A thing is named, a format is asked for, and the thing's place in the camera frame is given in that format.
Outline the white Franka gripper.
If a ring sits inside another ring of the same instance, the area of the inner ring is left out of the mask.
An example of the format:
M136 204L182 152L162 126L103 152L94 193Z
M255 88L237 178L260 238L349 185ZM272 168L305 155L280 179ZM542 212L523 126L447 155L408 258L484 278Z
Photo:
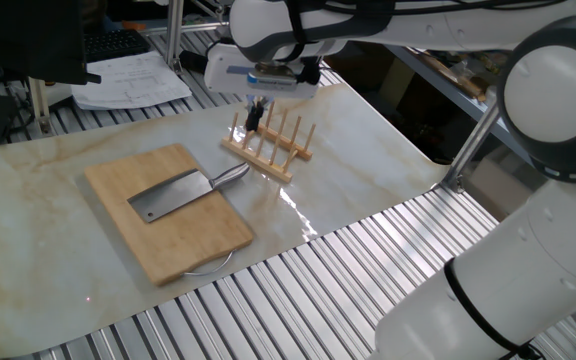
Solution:
M219 43L207 52L204 80L211 91L270 97L265 103L269 109L273 97L311 98L319 84L319 61L305 58L289 63L255 63L235 45ZM263 113L262 102L250 104L247 131L258 129Z

